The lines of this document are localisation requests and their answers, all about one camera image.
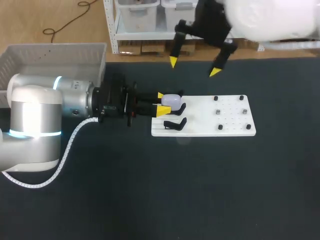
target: white plastic plate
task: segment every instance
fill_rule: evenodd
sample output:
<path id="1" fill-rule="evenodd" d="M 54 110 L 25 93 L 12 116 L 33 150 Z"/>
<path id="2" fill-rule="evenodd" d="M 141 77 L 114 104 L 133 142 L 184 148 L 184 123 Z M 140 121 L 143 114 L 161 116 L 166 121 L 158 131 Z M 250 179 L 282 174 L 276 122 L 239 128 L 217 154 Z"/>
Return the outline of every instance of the white plastic plate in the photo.
<path id="1" fill-rule="evenodd" d="M 248 97 L 226 96 L 183 96 L 186 108 L 181 116 L 163 115 L 152 118 L 151 134 L 155 137 L 245 137 L 256 135 L 256 127 L 250 110 Z M 181 131 L 165 129 L 164 121 L 179 124 L 187 122 Z"/>

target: white storage box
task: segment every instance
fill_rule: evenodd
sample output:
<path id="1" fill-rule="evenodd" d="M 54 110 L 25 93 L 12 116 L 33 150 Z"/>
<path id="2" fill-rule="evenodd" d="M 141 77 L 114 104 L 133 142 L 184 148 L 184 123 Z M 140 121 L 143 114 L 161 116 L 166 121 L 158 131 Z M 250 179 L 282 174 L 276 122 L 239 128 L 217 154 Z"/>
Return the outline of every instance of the white storage box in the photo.
<path id="1" fill-rule="evenodd" d="M 8 46 L 0 54 L 0 108 L 9 108 L 7 88 L 15 74 L 91 80 L 99 87 L 104 77 L 106 49 L 105 43 Z"/>
<path id="2" fill-rule="evenodd" d="M 160 0 L 115 0 L 128 33 L 155 32 Z"/>
<path id="3" fill-rule="evenodd" d="M 193 22 L 197 4 L 198 0 L 161 0 L 165 8 L 166 30 L 174 32 L 181 19 Z"/>

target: dark tabletop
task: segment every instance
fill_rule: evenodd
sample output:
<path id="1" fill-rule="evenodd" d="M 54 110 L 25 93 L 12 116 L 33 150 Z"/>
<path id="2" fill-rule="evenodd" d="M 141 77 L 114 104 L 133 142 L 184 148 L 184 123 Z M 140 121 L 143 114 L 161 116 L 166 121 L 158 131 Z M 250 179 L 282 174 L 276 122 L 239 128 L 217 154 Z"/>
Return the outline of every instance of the dark tabletop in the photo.
<path id="1" fill-rule="evenodd" d="M 320 239 L 320 60 L 108 63 L 140 91 L 247 95 L 254 137 L 151 136 L 151 119 L 91 123 L 60 176 L 0 176 L 1 240 Z M 8 130 L 9 112 L 0 111 Z M 79 123 L 64 119 L 62 148 Z M 40 183 L 54 170 L 16 173 Z"/>

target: black screw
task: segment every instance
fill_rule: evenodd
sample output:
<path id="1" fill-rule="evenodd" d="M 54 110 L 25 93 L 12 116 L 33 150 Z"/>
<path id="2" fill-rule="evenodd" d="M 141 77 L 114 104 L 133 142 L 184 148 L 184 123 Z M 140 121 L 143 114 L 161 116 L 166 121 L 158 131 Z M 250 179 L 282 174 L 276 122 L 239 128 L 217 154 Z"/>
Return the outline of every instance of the black screw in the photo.
<path id="1" fill-rule="evenodd" d="M 73 111 L 72 111 L 72 114 L 73 114 L 73 115 L 78 115 L 78 114 L 79 114 L 79 111 L 78 111 L 78 110 L 73 110 Z"/>

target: white spiral cable wrap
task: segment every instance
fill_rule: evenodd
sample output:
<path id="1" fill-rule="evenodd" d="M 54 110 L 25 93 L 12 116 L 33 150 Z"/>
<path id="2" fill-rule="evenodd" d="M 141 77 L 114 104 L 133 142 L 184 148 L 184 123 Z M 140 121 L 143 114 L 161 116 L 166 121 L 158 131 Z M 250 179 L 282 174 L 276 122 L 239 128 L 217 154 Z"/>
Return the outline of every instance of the white spiral cable wrap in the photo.
<path id="1" fill-rule="evenodd" d="M 9 179 L 11 182 L 21 186 L 21 187 L 24 187 L 24 188 L 28 188 L 28 189 L 40 189 L 40 188 L 43 188 L 45 186 L 47 186 L 48 184 L 52 183 L 56 177 L 59 175 L 59 173 L 61 172 L 65 162 L 66 162 L 66 159 L 68 157 L 68 153 L 69 153 L 69 150 L 71 148 L 71 145 L 78 133 L 78 131 L 86 124 L 88 123 L 97 123 L 98 122 L 98 118 L 97 117 L 92 117 L 92 118 L 88 118 L 86 120 L 83 120 L 81 123 L 79 123 L 78 126 L 76 126 L 76 128 L 73 130 L 72 134 L 71 134 L 71 137 L 69 139 L 69 142 L 66 146 L 66 149 L 64 151 L 64 154 L 63 154 L 63 157 L 62 157 L 62 160 L 58 166 L 58 168 L 56 169 L 55 173 L 52 175 L 52 177 L 50 177 L 47 181 L 43 182 L 43 183 L 40 183 L 40 184 L 27 184 L 27 183 L 24 183 L 24 182 L 21 182 L 21 181 L 18 181 L 17 179 L 13 178 L 12 176 L 10 176 L 7 172 L 3 171 L 3 175 Z"/>

